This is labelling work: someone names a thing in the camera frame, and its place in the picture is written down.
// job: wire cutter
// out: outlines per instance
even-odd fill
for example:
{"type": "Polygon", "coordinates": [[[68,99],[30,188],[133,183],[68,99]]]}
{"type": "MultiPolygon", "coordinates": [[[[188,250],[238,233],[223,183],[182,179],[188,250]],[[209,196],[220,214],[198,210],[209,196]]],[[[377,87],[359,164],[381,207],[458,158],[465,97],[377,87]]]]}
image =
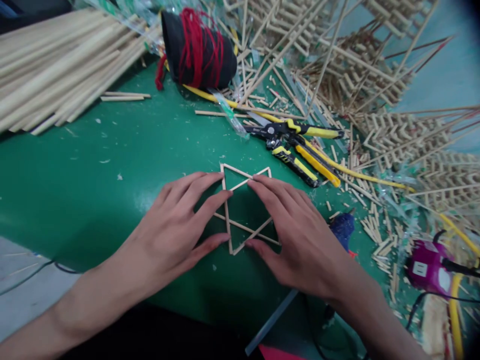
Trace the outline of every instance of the wire cutter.
{"type": "Polygon", "coordinates": [[[315,170],[330,180],[336,188],[340,186],[340,179],[335,174],[334,169],[317,154],[318,150],[302,135],[340,139],[344,136],[343,130],[305,125],[293,119],[287,119],[284,122],[268,123],[263,127],[244,126],[244,128],[252,135],[264,138],[266,140],[266,148],[272,150],[272,155],[282,160],[310,187],[317,188],[320,185],[319,178],[292,154],[290,151],[291,147],[315,170]]]}

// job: yellow cable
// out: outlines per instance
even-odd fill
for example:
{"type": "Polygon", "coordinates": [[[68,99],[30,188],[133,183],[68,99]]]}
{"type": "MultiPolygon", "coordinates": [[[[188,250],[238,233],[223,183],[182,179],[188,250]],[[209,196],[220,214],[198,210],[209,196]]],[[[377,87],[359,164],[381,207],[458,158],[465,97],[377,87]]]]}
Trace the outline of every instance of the yellow cable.
{"type": "MultiPolygon", "coordinates": [[[[459,287],[460,282],[462,281],[463,275],[457,273],[453,276],[451,282],[451,295],[455,298],[459,297],[459,287]]],[[[451,334],[453,337],[453,348],[455,351],[455,360],[463,360],[464,358],[464,348],[462,344],[462,332],[460,331],[460,321],[459,313],[457,308],[457,301],[450,299],[448,302],[448,308],[450,310],[450,323],[451,323],[451,334]]]]}
{"type": "MultiPolygon", "coordinates": [[[[233,29],[232,27],[230,27],[230,31],[232,32],[233,34],[233,37],[238,40],[238,34],[237,32],[235,31],[235,29],[233,29]]],[[[233,52],[235,53],[235,56],[238,54],[239,52],[239,48],[237,45],[235,45],[235,47],[233,48],[233,52]]],[[[170,71],[170,68],[169,68],[169,63],[168,61],[165,61],[165,67],[168,71],[170,71]]],[[[195,87],[191,87],[191,86],[188,86],[188,85],[185,85],[183,84],[183,87],[190,90],[192,93],[194,94],[197,94],[199,97],[201,98],[204,98],[206,100],[209,100],[213,103],[217,103],[217,99],[215,98],[215,96],[213,96],[212,94],[209,94],[208,92],[205,92],[205,91],[202,91],[200,89],[197,89],[195,87]]],[[[228,99],[225,99],[226,103],[231,107],[231,108],[234,108],[236,109],[239,104],[235,101],[231,101],[231,100],[228,100],[228,99]]],[[[270,115],[270,114],[267,114],[267,113],[264,113],[264,112],[259,112],[259,111],[253,111],[255,114],[257,115],[260,115],[262,118],[265,118],[269,121],[271,121],[272,123],[281,123],[283,122],[283,120],[280,120],[278,117],[275,117],[273,115],[270,115]]],[[[316,148],[314,148],[310,142],[308,140],[305,140],[306,144],[311,148],[313,149],[321,158],[323,158],[330,166],[340,170],[341,172],[345,173],[345,174],[348,174],[350,176],[353,176],[355,178],[360,178],[360,179],[364,179],[364,180],[368,180],[368,181],[371,181],[371,182],[374,182],[374,183],[379,183],[379,184],[384,184],[384,185],[388,185],[388,186],[391,186],[391,187],[395,187],[395,188],[400,188],[400,189],[408,189],[408,191],[410,191],[411,193],[415,193],[415,189],[413,189],[412,187],[409,187],[409,186],[406,186],[406,185],[403,185],[401,183],[398,183],[398,182],[393,182],[393,181],[386,181],[386,180],[381,180],[381,179],[378,179],[376,177],[373,177],[373,176],[368,176],[368,175],[364,175],[360,172],[356,172],[356,171],[352,171],[350,170],[349,168],[345,167],[345,166],[342,166],[338,163],[336,163],[335,161],[331,160],[329,157],[326,157],[325,155],[323,155],[321,152],[319,152],[316,148]]]]}
{"type": "Polygon", "coordinates": [[[439,214],[440,219],[450,228],[455,231],[455,233],[468,245],[468,247],[473,251],[477,258],[480,258],[480,250],[475,246],[475,244],[469,239],[467,235],[465,235],[455,224],[446,217],[444,214],[439,214]]]}

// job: left hand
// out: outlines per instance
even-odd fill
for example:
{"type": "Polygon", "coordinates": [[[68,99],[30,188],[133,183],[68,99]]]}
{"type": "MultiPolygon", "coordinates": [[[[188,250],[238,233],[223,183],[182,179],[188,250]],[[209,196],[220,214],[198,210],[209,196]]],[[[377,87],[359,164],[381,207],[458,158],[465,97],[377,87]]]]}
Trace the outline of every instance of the left hand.
{"type": "Polygon", "coordinates": [[[100,268],[109,268],[143,300],[193,268],[201,258],[229,240],[216,233],[195,247],[215,211],[233,192],[210,196],[195,213],[202,194],[224,177],[220,172],[195,172],[166,184],[150,210],[118,251],[100,268]]]}

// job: green work surface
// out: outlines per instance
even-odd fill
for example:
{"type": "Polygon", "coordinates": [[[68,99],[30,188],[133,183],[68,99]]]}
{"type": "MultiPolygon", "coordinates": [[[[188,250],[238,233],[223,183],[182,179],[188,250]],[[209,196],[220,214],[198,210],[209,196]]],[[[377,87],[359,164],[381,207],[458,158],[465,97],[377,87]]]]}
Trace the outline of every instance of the green work surface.
{"type": "MultiPolygon", "coordinates": [[[[86,271],[122,244],[166,183],[196,171],[219,171],[220,163],[249,174],[270,167],[274,177],[306,191],[326,218],[349,210],[343,203],[356,206],[358,218],[366,215],[357,200],[330,183],[307,187],[265,149],[264,141],[240,138],[224,117],[195,115],[194,110],[220,109],[174,84],[168,74],[164,90],[157,91],[155,71],[154,64],[134,68],[115,87],[149,93],[151,99],[98,103],[74,123],[38,137],[29,133],[0,137],[0,236],[86,271]]],[[[326,139],[325,144],[328,149],[334,142],[326,139]]],[[[228,188],[242,180],[226,170],[228,188]]],[[[251,229],[269,216],[246,185],[235,190],[229,209],[232,220],[251,229]]],[[[358,220],[356,228],[350,249],[358,253],[356,260],[368,273],[385,284],[387,274],[370,258],[374,243],[358,220]]],[[[203,236],[225,231],[225,222],[213,218],[203,236]]],[[[236,228],[232,233],[234,245],[249,235],[236,228]]],[[[264,234],[276,236],[272,225],[264,234]]],[[[251,337],[288,291],[253,251],[245,248],[231,256],[225,244],[151,300],[251,337]]],[[[287,310],[290,320],[281,319],[278,331],[291,334],[289,339],[310,342],[302,303],[298,299],[294,303],[287,310]]],[[[296,346],[288,347],[299,353],[296,346]]]]}

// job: red string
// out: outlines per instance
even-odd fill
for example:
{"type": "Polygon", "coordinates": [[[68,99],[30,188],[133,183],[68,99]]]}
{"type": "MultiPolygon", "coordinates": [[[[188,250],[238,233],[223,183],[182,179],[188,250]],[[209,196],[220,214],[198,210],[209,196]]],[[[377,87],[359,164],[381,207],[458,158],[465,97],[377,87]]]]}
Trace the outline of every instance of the red string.
{"type": "Polygon", "coordinates": [[[165,60],[167,60],[167,55],[163,54],[163,56],[158,61],[158,66],[156,68],[155,85],[157,90],[162,90],[164,88],[164,85],[162,84],[162,79],[164,78],[165,60]]]}
{"type": "MultiPolygon", "coordinates": [[[[224,58],[223,38],[217,28],[215,31],[215,39],[212,31],[205,26],[202,21],[202,17],[210,19],[213,23],[212,18],[208,16],[208,14],[203,11],[195,11],[191,7],[184,8],[180,14],[185,45],[183,46],[180,63],[178,65],[178,81],[184,84],[184,73],[190,70],[193,78],[191,82],[186,85],[193,88],[199,88],[200,86],[217,88],[220,82],[220,71],[224,58]],[[204,63],[205,50],[209,41],[212,46],[212,54],[210,59],[202,66],[204,63]],[[207,80],[204,78],[204,73],[208,68],[210,68],[210,77],[207,80]]],[[[164,63],[164,58],[160,59],[155,78],[156,88],[159,90],[163,88],[161,80],[164,63]]]]}

